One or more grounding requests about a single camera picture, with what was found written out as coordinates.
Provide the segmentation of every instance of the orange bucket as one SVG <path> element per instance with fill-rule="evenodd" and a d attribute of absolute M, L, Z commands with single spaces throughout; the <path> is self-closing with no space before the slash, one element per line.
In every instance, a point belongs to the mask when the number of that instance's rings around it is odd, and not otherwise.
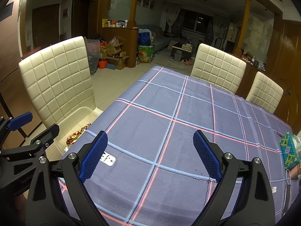
<path fill-rule="evenodd" d="M 98 62 L 98 67 L 100 69 L 104 69 L 106 67 L 106 64 L 108 63 L 108 60 L 104 60 L 104 61 L 99 61 Z"/>

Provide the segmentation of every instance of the white curtain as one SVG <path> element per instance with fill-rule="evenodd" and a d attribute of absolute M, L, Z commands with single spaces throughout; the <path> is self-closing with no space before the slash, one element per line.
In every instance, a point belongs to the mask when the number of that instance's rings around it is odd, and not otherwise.
<path fill-rule="evenodd" d="M 168 24 L 168 32 L 171 32 L 171 27 L 175 23 L 180 10 L 181 10 L 181 5 L 180 4 L 175 4 L 175 3 L 166 3 L 165 4 L 165 16 L 166 16 L 166 22 Z"/>
<path fill-rule="evenodd" d="M 219 29 L 221 28 L 222 23 L 216 19 L 213 19 L 213 41 L 211 46 L 214 47 L 215 41 L 219 36 Z"/>

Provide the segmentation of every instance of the colorful bag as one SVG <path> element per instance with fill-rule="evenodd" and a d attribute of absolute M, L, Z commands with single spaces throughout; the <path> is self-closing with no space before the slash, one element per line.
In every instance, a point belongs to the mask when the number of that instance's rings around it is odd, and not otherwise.
<path fill-rule="evenodd" d="M 139 63 L 151 63 L 153 60 L 154 48 L 155 46 L 139 46 Z"/>
<path fill-rule="evenodd" d="M 300 163 L 300 157 L 296 153 L 292 134 L 287 132 L 286 135 L 284 135 L 279 141 L 279 144 L 285 170 L 292 169 L 294 166 Z"/>

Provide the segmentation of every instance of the blue basket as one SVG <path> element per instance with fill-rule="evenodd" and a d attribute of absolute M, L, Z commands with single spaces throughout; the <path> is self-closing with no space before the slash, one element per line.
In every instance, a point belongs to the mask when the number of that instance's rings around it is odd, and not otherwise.
<path fill-rule="evenodd" d="M 286 135 L 284 135 L 279 141 L 279 144 L 285 170 L 292 169 L 294 166 L 300 163 L 300 157 L 296 152 L 292 134 L 287 132 Z"/>

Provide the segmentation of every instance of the purple tablecloth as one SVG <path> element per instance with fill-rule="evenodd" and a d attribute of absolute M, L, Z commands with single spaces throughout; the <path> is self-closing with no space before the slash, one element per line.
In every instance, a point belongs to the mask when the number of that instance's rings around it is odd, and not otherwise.
<path fill-rule="evenodd" d="M 223 152 L 262 160 L 271 187 L 277 187 L 273 196 L 278 221 L 286 181 L 277 132 L 291 128 L 241 97 L 169 69 L 153 67 L 67 154 L 78 152 L 99 131 L 107 132 L 106 152 L 116 162 L 99 162 L 85 187 L 111 226 L 191 225 L 216 187 L 192 143 L 198 129 Z M 223 217 L 231 214 L 240 184 L 237 180 Z M 78 218 L 64 185 L 62 190 L 70 214 Z M 297 194 L 298 182 L 292 181 L 292 202 Z"/>

